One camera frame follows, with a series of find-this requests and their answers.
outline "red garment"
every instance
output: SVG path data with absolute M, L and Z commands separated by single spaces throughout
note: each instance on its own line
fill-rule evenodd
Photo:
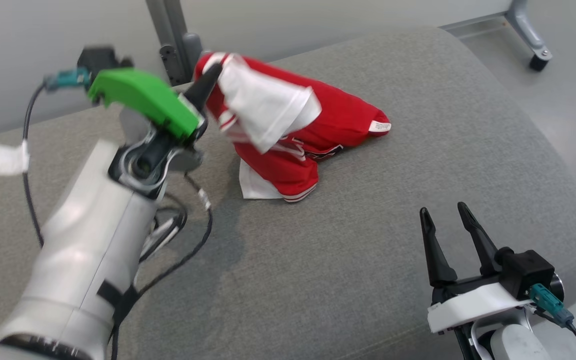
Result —
M 199 78 L 215 60 L 220 61 L 226 70 L 228 58 L 228 54 L 204 55 L 195 68 L 195 77 Z M 313 121 L 301 129 L 283 134 L 270 150 L 261 153 L 258 147 L 251 143 L 244 126 L 238 125 L 238 114 L 229 109 L 220 88 L 221 82 L 206 103 L 206 109 L 217 120 L 220 130 L 233 141 L 242 161 L 261 178 L 270 182 L 288 202 L 304 199 L 317 185 L 319 176 L 315 160 L 331 157 L 345 147 L 359 146 L 367 137 L 386 135 L 391 128 L 384 112 L 357 96 L 256 59 L 242 59 L 252 71 L 306 89 L 311 88 L 320 104 L 320 113 L 318 116 L 315 114 L 316 118 L 313 116 Z M 241 185 L 246 196 L 245 187 L 250 185 Z

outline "gray floor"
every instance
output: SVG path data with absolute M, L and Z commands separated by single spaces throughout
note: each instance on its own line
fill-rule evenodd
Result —
M 576 173 L 576 1 L 531 0 L 530 20 L 553 54 L 542 73 L 528 69 L 532 53 L 503 18 L 452 29 L 514 95 Z M 570 310 L 575 316 L 576 304 Z M 535 333 L 554 360 L 576 359 L 576 339 L 550 323 Z

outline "green plastic bracket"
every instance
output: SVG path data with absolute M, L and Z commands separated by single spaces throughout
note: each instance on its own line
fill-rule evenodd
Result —
M 197 129 L 201 114 L 155 75 L 135 68 L 99 71 L 87 93 L 92 101 L 103 99 L 105 107 L 117 102 L 141 114 L 180 141 Z

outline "white tape on cable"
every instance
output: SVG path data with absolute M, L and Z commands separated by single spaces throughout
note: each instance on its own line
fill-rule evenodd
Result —
M 30 154 L 28 143 L 14 147 L 0 144 L 0 176 L 14 176 L 28 171 Z

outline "gray fabric tabletop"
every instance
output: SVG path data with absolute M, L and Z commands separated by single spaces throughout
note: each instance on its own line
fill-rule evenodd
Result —
M 214 205 L 204 249 L 155 287 L 121 326 L 119 359 L 459 359 L 453 335 L 431 335 L 419 208 L 428 207 L 461 278 L 478 273 L 457 202 L 499 246 L 534 249 L 576 301 L 576 178 L 528 116 L 450 34 L 370 36 L 276 62 L 360 96 L 389 135 L 323 162 L 304 201 L 243 200 L 239 160 L 211 124 L 194 173 Z M 119 107 L 30 128 L 30 183 L 45 221 L 99 137 L 121 143 Z M 0 134 L 19 144 L 21 131 Z M 201 239 L 206 217 L 180 175 L 182 234 L 144 265 L 139 283 Z M 21 178 L 0 177 L 0 322 L 39 251 Z

